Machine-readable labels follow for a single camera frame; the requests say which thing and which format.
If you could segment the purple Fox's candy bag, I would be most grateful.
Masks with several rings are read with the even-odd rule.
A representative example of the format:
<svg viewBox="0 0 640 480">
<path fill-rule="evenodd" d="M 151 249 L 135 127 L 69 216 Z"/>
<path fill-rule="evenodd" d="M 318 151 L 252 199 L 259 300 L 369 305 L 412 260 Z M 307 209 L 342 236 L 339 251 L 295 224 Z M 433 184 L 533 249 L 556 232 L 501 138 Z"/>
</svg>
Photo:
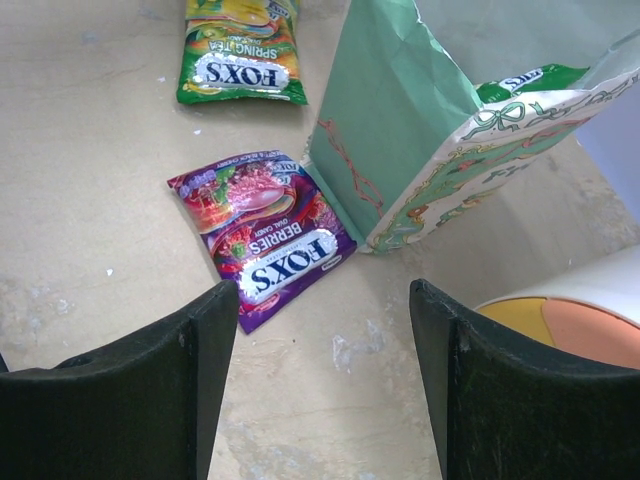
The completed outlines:
<svg viewBox="0 0 640 480">
<path fill-rule="evenodd" d="M 215 268 L 237 284 L 251 333 L 357 247 L 326 195 L 279 150 L 232 156 L 168 180 Z"/>
</svg>

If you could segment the white round drawer box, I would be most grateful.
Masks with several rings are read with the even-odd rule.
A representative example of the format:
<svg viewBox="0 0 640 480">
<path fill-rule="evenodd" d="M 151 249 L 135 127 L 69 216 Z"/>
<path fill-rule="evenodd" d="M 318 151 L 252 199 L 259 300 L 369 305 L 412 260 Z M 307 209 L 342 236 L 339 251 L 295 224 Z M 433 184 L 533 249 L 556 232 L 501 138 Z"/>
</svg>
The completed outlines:
<svg viewBox="0 0 640 480">
<path fill-rule="evenodd" d="M 476 311 L 542 344 L 639 368 L 639 247 L 628 247 Z"/>
</svg>

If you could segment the yellow green Fox's candy bag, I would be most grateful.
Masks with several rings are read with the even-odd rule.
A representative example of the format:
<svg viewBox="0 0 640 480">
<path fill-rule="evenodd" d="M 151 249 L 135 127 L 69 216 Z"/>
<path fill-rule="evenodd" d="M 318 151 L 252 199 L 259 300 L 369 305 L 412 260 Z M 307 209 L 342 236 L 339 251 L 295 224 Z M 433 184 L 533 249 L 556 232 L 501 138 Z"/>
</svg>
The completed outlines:
<svg viewBox="0 0 640 480">
<path fill-rule="evenodd" d="M 306 105 L 295 40 L 299 11 L 298 1 L 188 1 L 177 101 Z"/>
</svg>

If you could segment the green snack packet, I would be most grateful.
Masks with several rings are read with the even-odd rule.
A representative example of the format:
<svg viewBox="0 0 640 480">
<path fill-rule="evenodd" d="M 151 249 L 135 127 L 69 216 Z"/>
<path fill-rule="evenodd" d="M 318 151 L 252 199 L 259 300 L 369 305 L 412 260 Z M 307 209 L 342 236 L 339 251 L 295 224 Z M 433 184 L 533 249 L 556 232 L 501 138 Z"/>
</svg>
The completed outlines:
<svg viewBox="0 0 640 480">
<path fill-rule="evenodd" d="M 589 70 L 589 67 L 547 64 L 513 77 L 476 85 L 475 90 L 483 104 L 497 103 L 527 92 L 566 90 Z"/>
</svg>

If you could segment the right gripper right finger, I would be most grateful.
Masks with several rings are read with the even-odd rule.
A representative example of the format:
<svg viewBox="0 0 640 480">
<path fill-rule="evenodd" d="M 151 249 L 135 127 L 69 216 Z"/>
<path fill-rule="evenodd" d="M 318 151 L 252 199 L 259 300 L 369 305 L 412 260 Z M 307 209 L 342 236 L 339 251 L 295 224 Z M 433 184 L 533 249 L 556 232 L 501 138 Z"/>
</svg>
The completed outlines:
<svg viewBox="0 0 640 480">
<path fill-rule="evenodd" d="M 413 336 L 446 479 L 635 479 L 639 373 L 544 345 L 423 279 Z"/>
</svg>

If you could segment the green paper bag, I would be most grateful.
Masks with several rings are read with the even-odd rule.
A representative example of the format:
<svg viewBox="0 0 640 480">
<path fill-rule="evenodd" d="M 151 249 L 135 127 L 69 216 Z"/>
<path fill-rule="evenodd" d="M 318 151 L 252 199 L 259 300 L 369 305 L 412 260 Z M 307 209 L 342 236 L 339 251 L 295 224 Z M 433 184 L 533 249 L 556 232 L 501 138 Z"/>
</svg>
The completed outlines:
<svg viewBox="0 0 640 480">
<path fill-rule="evenodd" d="M 547 64 L 566 90 L 483 104 L 475 86 Z M 360 249 L 461 215 L 639 82 L 635 1 L 354 1 L 310 139 Z"/>
</svg>

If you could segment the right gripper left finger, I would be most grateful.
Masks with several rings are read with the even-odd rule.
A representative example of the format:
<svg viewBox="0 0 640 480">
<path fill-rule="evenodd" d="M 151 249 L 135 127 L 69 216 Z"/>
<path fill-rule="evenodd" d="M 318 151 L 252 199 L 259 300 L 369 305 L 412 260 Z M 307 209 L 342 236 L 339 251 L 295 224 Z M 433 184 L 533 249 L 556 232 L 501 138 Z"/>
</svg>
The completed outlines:
<svg viewBox="0 0 640 480">
<path fill-rule="evenodd" d="M 223 281 L 55 367 L 3 370 L 2 477 L 206 478 L 238 310 Z"/>
</svg>

